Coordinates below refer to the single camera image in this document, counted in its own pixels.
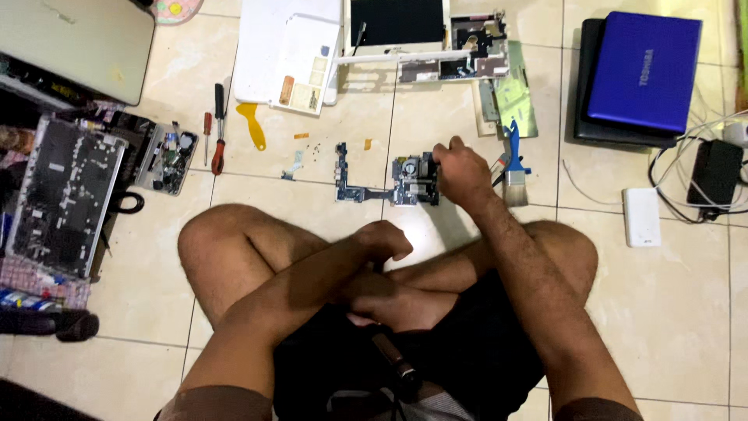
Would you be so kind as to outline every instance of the red-handled screwdriver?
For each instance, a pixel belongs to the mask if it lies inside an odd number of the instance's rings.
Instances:
[[[208,166],[208,139],[210,139],[210,127],[212,125],[213,116],[209,112],[206,112],[203,126],[203,134],[205,135],[205,159],[203,159],[203,166]]]
[[[215,154],[210,163],[210,170],[215,175],[224,171],[224,86],[215,84],[215,122],[218,125],[218,141],[215,143]]]

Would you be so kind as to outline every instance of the black handle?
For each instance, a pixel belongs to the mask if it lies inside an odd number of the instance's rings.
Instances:
[[[215,84],[215,117],[224,117],[224,86],[220,83]]]

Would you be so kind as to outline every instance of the tile floor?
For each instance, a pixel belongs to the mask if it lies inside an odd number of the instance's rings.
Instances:
[[[212,109],[213,84],[228,86],[232,76],[240,3],[206,0],[192,21],[157,30],[143,99],[134,112],[178,120],[184,128],[202,132],[202,115]],[[524,43],[541,133],[521,143],[533,176],[528,181],[531,206],[517,209],[517,218],[558,220],[595,241],[600,267],[587,309],[646,419],[748,420],[748,215],[685,225],[662,207],[663,246],[631,249],[625,244],[621,206],[584,198],[560,166],[566,159],[587,193],[617,202],[621,189],[648,186],[646,168],[654,156],[650,150],[567,142],[584,19],[611,10],[703,19],[697,84],[704,101],[695,100],[693,111],[713,118],[734,109],[738,55],[733,1],[452,4],[454,13],[495,7],[506,9],[512,37]],[[113,257],[105,259],[89,303],[101,317],[98,337],[73,345],[0,337],[0,376],[104,420],[151,419],[212,334],[180,268],[176,239],[187,220],[213,205],[254,205],[327,240],[388,219],[405,230],[415,247],[399,265],[474,238],[474,224],[446,200],[438,208],[391,208],[380,201],[332,199],[334,146],[341,141],[350,150],[351,182],[368,187],[391,184],[386,174],[394,157],[428,151],[453,134],[489,162],[496,160],[503,143],[478,137],[470,85],[398,85],[395,68],[384,64],[355,65],[344,73],[338,104],[325,107],[320,118],[261,106],[257,117],[268,145],[262,152],[252,145],[246,122],[234,110],[236,101],[230,99],[226,173],[214,178],[198,154],[181,196],[141,192],[145,209],[117,221],[110,240]],[[294,139],[296,133],[310,136]],[[373,140],[368,151],[365,139]],[[297,150],[304,151],[297,181],[280,180]],[[684,198],[675,178],[671,181],[666,190]],[[549,417],[545,384],[531,392],[513,421]]]

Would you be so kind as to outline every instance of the blue laptop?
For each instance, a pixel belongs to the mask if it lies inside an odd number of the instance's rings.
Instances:
[[[587,115],[642,131],[683,133],[702,21],[611,12]]]

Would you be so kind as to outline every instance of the man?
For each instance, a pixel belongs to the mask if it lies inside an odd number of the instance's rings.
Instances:
[[[545,373],[557,421],[640,421],[584,310],[592,242],[555,222],[520,225],[459,137],[433,157],[439,191],[482,239],[384,275],[370,263],[412,251],[386,221],[334,244],[241,205],[190,221],[180,258],[215,332],[158,419],[269,420],[273,402],[282,420],[499,420]],[[346,311],[392,329],[423,379],[414,395],[396,395]]]

